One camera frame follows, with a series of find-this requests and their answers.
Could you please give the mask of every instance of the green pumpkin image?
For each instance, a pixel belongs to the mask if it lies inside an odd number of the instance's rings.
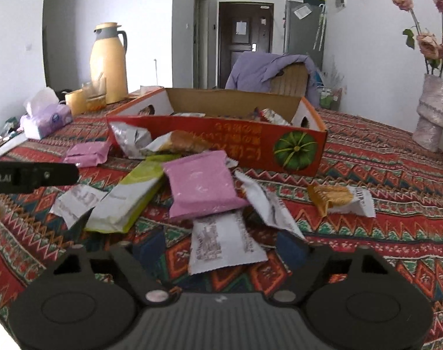
[[[317,142],[306,132],[289,132],[273,148],[276,162],[286,170],[300,171],[312,164]]]

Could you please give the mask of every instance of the refrigerator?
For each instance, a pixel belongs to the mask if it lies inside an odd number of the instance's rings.
[[[283,52],[309,55],[320,70],[322,70],[323,48],[325,47],[326,20],[321,20],[323,11],[325,11],[323,5],[293,0],[286,1]]]

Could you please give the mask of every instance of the thermos handle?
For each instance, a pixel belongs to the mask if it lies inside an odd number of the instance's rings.
[[[122,41],[124,42],[124,52],[127,52],[127,34],[124,30],[119,30],[118,35],[122,34]]]

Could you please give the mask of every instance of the pink snack package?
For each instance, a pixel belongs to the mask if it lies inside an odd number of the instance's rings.
[[[173,221],[203,217],[248,206],[238,197],[223,150],[183,157],[163,164],[169,177],[174,203]]]
[[[63,163],[73,163],[79,168],[95,167],[106,162],[110,147],[109,141],[79,143],[67,151]]]

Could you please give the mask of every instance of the red tablecloth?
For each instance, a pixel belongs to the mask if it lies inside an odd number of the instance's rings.
[[[424,350],[443,349],[443,154],[423,150],[402,130],[342,113],[320,113],[330,135],[316,178],[243,171],[284,199],[308,240],[330,244],[338,251],[367,244],[385,256],[432,301],[434,326]],[[3,160],[57,162],[75,143],[105,140],[107,135],[99,115],[85,115],[47,139],[23,143]],[[82,169],[80,183],[109,191],[137,164],[110,156],[100,167]],[[329,182],[368,188],[377,218],[331,215],[320,219],[306,187]],[[12,301],[70,245],[83,244],[93,251],[123,239],[139,243],[161,226],[167,249],[152,272],[164,282],[194,290],[269,294],[288,277],[274,249],[275,231],[249,225],[253,237],[270,248],[268,262],[189,276],[190,224],[168,223],[172,204],[168,185],[125,236],[68,230],[61,218],[48,213],[65,190],[48,187],[30,195],[0,195],[7,208],[0,221],[0,321],[6,328]]]

